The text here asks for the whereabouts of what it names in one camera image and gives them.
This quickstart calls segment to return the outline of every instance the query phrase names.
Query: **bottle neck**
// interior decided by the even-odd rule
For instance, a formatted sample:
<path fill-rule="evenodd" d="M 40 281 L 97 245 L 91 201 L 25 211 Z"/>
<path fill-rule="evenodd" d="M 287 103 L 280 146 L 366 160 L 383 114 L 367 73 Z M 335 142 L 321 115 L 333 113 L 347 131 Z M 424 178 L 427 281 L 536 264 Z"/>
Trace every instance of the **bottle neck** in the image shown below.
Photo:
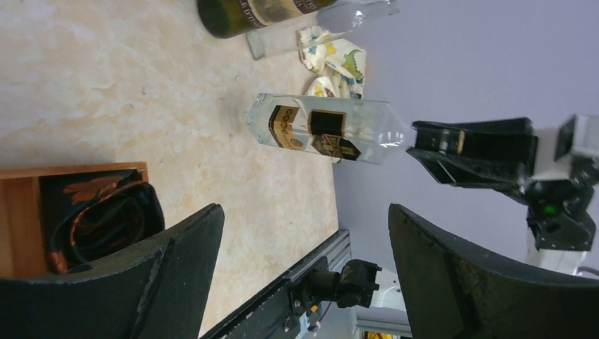
<path fill-rule="evenodd" d="M 356 18 L 362 17 L 368 21 L 382 16 L 399 13 L 398 0 L 351 1 L 357 5 Z"/>
<path fill-rule="evenodd" d="M 379 146 L 384 153 L 407 150 L 416 145 L 417 131 L 411 125 L 401 124 L 399 131 L 383 132 L 379 135 Z"/>

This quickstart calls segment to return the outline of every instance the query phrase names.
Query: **green led light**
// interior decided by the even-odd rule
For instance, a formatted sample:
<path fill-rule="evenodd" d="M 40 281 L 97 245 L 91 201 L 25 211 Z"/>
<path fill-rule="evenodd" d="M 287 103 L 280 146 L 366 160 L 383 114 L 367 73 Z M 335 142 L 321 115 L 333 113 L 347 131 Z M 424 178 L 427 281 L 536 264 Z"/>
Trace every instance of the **green led light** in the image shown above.
<path fill-rule="evenodd" d="M 543 212 L 545 212 L 545 214 L 555 214 L 555 213 L 557 213 L 557 209 L 555 208 L 554 205 L 547 205 L 543 209 Z"/>

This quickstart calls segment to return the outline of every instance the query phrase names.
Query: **purple wall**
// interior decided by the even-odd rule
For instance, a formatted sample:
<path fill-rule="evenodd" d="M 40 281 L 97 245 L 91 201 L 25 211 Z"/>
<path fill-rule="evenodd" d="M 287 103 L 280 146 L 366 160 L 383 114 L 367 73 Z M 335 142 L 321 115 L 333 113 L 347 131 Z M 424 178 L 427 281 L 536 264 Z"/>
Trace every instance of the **purple wall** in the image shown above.
<path fill-rule="evenodd" d="M 599 1 L 404 0 L 401 8 L 351 40 L 368 51 L 365 98 L 389 101 L 406 120 L 526 116 L 543 127 L 574 112 L 599 114 Z M 394 268 L 390 203 L 500 254 L 524 257 L 526 209 L 500 194 L 438 185 L 400 153 L 382 166 L 344 162 L 334 174 L 340 224 L 351 230 L 355 258 Z M 590 210 L 599 223 L 597 198 Z M 585 263 L 599 266 L 599 244 Z"/>

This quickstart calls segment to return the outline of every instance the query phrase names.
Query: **metal bracket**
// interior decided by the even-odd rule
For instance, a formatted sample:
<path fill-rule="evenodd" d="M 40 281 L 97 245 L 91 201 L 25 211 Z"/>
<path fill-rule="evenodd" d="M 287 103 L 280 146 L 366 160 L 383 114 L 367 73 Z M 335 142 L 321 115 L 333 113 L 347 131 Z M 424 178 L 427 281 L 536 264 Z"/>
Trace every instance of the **metal bracket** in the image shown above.
<path fill-rule="evenodd" d="M 350 254 L 350 237 L 347 230 L 338 230 L 294 266 L 210 329 L 202 339 L 235 338 L 296 338 L 303 321 L 294 310 L 295 300 L 291 289 L 301 277 L 316 268 L 335 267 Z"/>
<path fill-rule="evenodd" d="M 328 271 L 328 261 L 325 256 L 316 261 L 309 269 L 307 269 L 296 281 L 295 285 L 290 288 L 289 298 L 290 305 L 293 307 L 293 313 L 296 316 L 301 316 L 306 313 L 309 316 L 312 311 L 312 306 L 316 303 L 310 299 L 308 295 L 306 282 L 304 278 L 312 272 Z"/>
<path fill-rule="evenodd" d="M 553 270 L 554 272 L 575 275 L 576 269 L 586 257 L 586 251 L 560 251 L 553 249 L 537 249 L 535 236 L 530 228 L 526 237 L 528 251 L 524 263 Z"/>
<path fill-rule="evenodd" d="M 382 271 L 376 274 L 376 284 L 379 285 L 379 290 L 374 291 L 372 295 L 371 308 L 405 311 L 405 302 L 403 301 L 403 293 L 401 292 L 397 273 L 383 268 Z"/>

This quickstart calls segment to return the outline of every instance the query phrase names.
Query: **dark green wine bottle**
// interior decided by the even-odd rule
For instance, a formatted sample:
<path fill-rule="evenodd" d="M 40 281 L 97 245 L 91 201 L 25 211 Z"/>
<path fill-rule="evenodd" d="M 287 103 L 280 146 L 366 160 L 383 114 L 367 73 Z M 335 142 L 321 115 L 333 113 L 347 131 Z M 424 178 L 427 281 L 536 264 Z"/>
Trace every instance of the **dark green wine bottle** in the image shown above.
<path fill-rule="evenodd" d="M 336 1 L 198 0 L 198 12 L 208 32 L 225 39 L 318 11 Z"/>

